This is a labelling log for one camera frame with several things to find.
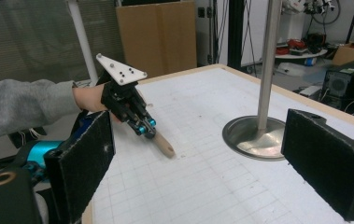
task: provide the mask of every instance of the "electronic device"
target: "electronic device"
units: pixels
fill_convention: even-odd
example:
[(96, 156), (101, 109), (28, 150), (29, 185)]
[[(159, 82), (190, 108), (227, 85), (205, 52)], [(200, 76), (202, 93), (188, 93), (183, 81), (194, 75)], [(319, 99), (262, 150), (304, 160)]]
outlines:
[(354, 113), (354, 61), (326, 72), (319, 101), (347, 113)]

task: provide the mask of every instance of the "gray sleeve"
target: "gray sleeve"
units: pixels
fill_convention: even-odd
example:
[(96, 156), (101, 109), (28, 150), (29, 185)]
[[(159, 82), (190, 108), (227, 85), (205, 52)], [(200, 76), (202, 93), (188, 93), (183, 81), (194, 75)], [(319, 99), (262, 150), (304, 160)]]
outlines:
[(0, 136), (41, 127), (80, 112), (72, 86), (72, 81), (57, 84), (48, 80), (0, 81)]

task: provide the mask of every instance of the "metal pole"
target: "metal pole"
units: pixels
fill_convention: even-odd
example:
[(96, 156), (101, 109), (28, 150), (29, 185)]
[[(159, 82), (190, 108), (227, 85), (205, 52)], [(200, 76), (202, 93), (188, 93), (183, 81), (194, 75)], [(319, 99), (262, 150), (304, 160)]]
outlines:
[(270, 0), (268, 4), (266, 31), (263, 43), (263, 73), (258, 106), (259, 131), (265, 130), (267, 126), (270, 92), (272, 90), (272, 79), (275, 65), (274, 59), (276, 56), (277, 31), (281, 17), (281, 0)]
[(80, 10), (78, 8), (78, 1), (67, 1), (71, 16), (75, 24), (75, 29), (78, 33), (78, 41), (83, 52), (84, 61), (86, 62), (87, 70), (92, 82), (90, 86), (95, 86), (98, 81), (98, 75), (95, 70), (94, 60), (92, 59), (92, 51), (90, 50), (89, 41), (87, 40), (86, 31), (84, 29), (83, 20), (81, 19)]

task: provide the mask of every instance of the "white table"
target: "white table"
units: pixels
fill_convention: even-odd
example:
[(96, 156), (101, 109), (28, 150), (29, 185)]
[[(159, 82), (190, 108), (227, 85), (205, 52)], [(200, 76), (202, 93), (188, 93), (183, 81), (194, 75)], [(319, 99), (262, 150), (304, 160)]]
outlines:
[[(116, 155), (92, 198), (92, 223), (345, 223), (287, 161), (249, 159), (223, 142), (227, 122), (257, 115), (257, 78), (217, 64), (137, 88), (177, 156), (114, 123)], [(354, 138), (354, 117), (274, 86), (269, 116), (285, 120), (288, 108)]]

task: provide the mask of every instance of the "round metal plate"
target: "round metal plate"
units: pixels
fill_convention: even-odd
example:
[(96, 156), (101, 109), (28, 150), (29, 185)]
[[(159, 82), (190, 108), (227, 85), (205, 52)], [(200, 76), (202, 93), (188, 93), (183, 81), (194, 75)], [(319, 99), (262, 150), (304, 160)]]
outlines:
[(280, 161), (285, 123), (267, 119), (267, 128), (258, 130), (258, 117), (247, 116), (229, 121), (223, 128), (225, 143), (234, 151), (256, 160)]

